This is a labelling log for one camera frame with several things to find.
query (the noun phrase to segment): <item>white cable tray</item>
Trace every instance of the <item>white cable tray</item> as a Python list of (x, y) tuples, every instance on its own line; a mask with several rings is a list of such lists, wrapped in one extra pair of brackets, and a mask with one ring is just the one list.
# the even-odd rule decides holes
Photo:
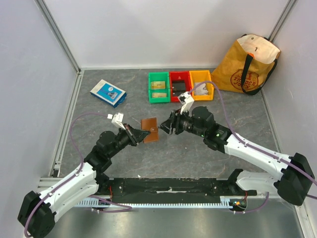
[[(121, 203), (122, 205), (131, 206), (133, 208), (232, 208), (229, 205), (229, 198), (221, 198), (220, 203)], [(100, 204), (98, 199), (87, 197), (78, 203), (75, 207), (117, 207), (114, 205)]]

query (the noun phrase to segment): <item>yellow tote bag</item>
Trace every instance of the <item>yellow tote bag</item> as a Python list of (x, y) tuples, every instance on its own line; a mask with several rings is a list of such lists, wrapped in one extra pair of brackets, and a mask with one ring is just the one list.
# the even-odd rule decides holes
[(220, 90), (255, 95), (274, 71), (280, 53), (281, 50), (265, 38), (244, 35), (233, 43), (212, 72), (212, 81)]

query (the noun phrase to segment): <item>white wall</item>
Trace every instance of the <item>white wall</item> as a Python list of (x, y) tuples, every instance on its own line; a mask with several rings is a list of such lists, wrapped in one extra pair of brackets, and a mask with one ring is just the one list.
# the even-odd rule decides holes
[[(317, 1), (295, 5), (275, 44), (282, 53), (264, 87), (281, 149), (305, 155), (317, 177)], [(311, 194), (317, 195), (313, 185)], [(306, 199), (317, 228), (317, 201)]]
[(244, 33), (268, 37), (287, 0), (46, 0), (81, 67), (218, 65)]
[(0, 7), (0, 237), (22, 237), (23, 197), (47, 176), (75, 72), (33, 0)]

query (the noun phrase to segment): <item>bag handle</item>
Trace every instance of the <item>bag handle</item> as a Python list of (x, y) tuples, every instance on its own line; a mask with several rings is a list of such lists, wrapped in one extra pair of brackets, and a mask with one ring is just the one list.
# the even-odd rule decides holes
[[(246, 36), (247, 34), (244, 34), (244, 35), (242, 35), (241, 37), (244, 37), (244, 36)], [(267, 41), (269, 41), (268, 40), (268, 38), (266, 38), (266, 37), (263, 37), (264, 39), (266, 39)]]
[(267, 74), (267, 77), (264, 81), (264, 83), (262, 85), (260, 85), (259, 88), (255, 89), (255, 90), (252, 90), (252, 91), (246, 91), (244, 88), (243, 88), (243, 85), (244, 83), (246, 82), (246, 77), (247, 77), (247, 74), (248, 74), (248, 71), (249, 71), (249, 67), (251, 65), (251, 62), (253, 60), (253, 57), (252, 55), (250, 54), (247, 54), (247, 57), (246, 57), (246, 62), (244, 64), (244, 68), (243, 68), (243, 71), (242, 71), (242, 75), (241, 75), (241, 89), (242, 91), (245, 93), (245, 94), (248, 94), (248, 95), (256, 95), (261, 89), (262, 87), (266, 84), (266, 82), (268, 81), (268, 78), (271, 76), (271, 74), (273, 73), (276, 65), (277, 65), (277, 59), (274, 60), (274, 65), (273, 65), (273, 68), (270, 70), (270, 72)]

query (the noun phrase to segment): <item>blue and white box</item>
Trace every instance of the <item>blue and white box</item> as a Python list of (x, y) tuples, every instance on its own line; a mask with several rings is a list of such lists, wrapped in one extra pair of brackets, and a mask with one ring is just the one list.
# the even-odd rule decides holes
[(122, 89), (104, 81), (103, 79), (90, 91), (90, 93), (101, 100), (109, 103), (114, 108), (121, 104), (127, 93)]

